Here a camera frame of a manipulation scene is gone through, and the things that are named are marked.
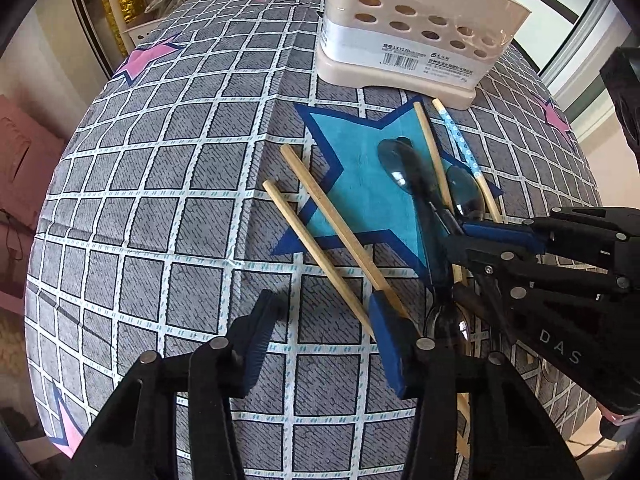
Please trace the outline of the pink appliance box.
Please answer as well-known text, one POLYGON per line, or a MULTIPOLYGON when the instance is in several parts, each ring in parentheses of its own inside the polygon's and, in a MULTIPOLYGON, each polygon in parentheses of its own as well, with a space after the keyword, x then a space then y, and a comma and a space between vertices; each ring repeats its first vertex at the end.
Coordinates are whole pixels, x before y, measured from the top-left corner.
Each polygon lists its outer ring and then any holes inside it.
POLYGON ((34 230, 65 142, 6 96, 0 119, 1 208, 34 230))

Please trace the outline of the beige utensil holder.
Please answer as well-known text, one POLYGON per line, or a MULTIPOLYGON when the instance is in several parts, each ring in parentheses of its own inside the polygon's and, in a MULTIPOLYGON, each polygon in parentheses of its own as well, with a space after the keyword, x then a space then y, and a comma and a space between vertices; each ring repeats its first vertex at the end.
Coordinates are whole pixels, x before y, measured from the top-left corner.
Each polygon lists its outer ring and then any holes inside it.
POLYGON ((529 13, 515 0, 324 0, 317 73, 465 110, 529 13))

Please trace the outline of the grey checked tablecloth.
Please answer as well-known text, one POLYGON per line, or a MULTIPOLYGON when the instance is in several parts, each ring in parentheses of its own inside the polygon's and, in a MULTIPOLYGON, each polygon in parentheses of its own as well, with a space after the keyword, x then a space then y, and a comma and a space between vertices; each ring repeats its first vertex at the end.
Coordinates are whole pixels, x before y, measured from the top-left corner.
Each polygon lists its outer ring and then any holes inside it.
POLYGON ((299 105, 373 136, 413 124, 413 94, 314 73, 323 0, 190 0, 114 76, 68 142, 38 222, 26 284, 30 382, 65 457, 146 350, 180 356, 224 333, 269 289, 284 302, 257 385, 232 405, 252 479, 397 479, 413 405, 305 255, 277 254, 275 180, 304 203, 280 147, 328 169, 299 105))

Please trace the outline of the dark handled spoon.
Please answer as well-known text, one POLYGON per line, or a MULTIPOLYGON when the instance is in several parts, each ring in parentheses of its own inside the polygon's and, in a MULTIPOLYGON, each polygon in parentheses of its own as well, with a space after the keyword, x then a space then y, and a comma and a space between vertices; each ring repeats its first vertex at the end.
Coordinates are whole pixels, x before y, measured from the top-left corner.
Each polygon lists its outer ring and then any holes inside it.
POLYGON ((385 139, 378 144, 378 160, 398 188, 411 196, 428 275, 435 288, 445 288, 451 278, 450 263, 442 244, 446 232, 434 211, 431 198, 435 189, 427 180, 422 158, 407 142, 385 139))

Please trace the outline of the plain wooden chopstick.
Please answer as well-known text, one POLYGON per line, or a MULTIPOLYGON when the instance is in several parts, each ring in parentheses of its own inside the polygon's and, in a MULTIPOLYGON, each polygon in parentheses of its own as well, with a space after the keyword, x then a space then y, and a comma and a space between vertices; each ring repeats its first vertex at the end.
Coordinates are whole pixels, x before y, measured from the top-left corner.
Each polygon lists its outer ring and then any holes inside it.
POLYGON ((330 283, 336 289, 338 294, 352 310, 352 314, 356 316, 356 319, 362 325, 363 330, 370 337, 374 336, 373 328, 369 321, 366 311, 363 309, 360 299, 356 296, 354 291, 348 286, 347 282, 338 273, 336 267, 330 261, 329 257, 320 248, 314 237, 308 232, 306 226, 303 225, 302 220, 297 217, 296 212, 290 206, 288 201, 284 198, 277 185, 273 180, 265 180, 262 182, 262 186, 276 204, 278 211, 285 218, 290 228, 297 235, 298 239, 302 242, 307 252, 311 254, 314 261, 318 264, 318 267, 326 274, 330 283))
POLYGON ((292 169, 298 180, 307 191, 309 197, 317 205, 326 222, 332 226, 333 231, 341 240, 345 248, 352 255, 352 258, 363 270, 364 275, 376 290, 384 292, 390 305, 404 318, 410 318, 409 311, 402 304, 396 292, 390 287, 380 269, 374 264, 372 257, 364 249, 354 232, 350 229, 341 214, 326 196, 326 192, 320 188, 319 183, 314 180, 307 167, 296 155, 291 145, 284 144, 280 152, 288 166, 292 169))
MULTIPOLYGON (((442 158, 440 157, 438 145, 436 143, 434 134, 432 133, 427 114, 425 113, 423 104, 421 104, 420 102, 414 102, 413 108, 416 112, 416 117, 418 118, 420 127, 422 129, 428 152, 430 153, 431 164, 433 166, 433 172, 435 175, 439 196, 442 199, 442 203, 444 204, 444 206, 452 214, 454 214, 456 210, 454 209, 454 202, 452 201, 444 163, 442 162, 442 158)), ((427 234, 430 234, 431 238, 435 240, 436 228, 432 226, 429 229, 430 230, 427 232, 427 234)), ((454 278, 455 283, 462 283, 463 285, 468 284, 468 276, 466 275, 465 268, 462 268, 462 266, 458 266, 457 264, 453 264, 451 270, 452 277, 454 278)))

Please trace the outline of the blue dotted chopstick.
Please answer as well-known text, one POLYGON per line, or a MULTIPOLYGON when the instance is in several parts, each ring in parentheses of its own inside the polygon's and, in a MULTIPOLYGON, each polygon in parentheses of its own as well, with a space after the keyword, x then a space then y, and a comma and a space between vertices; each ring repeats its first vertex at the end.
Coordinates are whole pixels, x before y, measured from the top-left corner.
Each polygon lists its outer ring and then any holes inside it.
POLYGON ((484 174, 482 173, 482 170, 480 170, 480 166, 478 166, 476 158, 471 148, 469 147, 468 142, 466 142, 465 137, 461 133, 457 124, 454 122, 454 118, 450 116, 448 110, 446 109, 446 107, 444 107, 444 104, 442 104, 442 101, 440 99, 432 99, 432 104, 435 107, 435 110, 437 110, 437 113, 439 114, 440 118, 442 118, 442 121, 445 123, 448 133, 456 141, 459 152, 461 153, 464 160, 466 161, 466 164, 470 168, 471 174, 475 179, 477 186, 480 188, 480 192, 484 197, 485 205, 489 210, 491 219, 497 223, 503 223, 504 219, 503 219, 502 213, 498 208, 495 197, 491 193, 491 189, 489 188, 488 182, 485 179, 484 174))

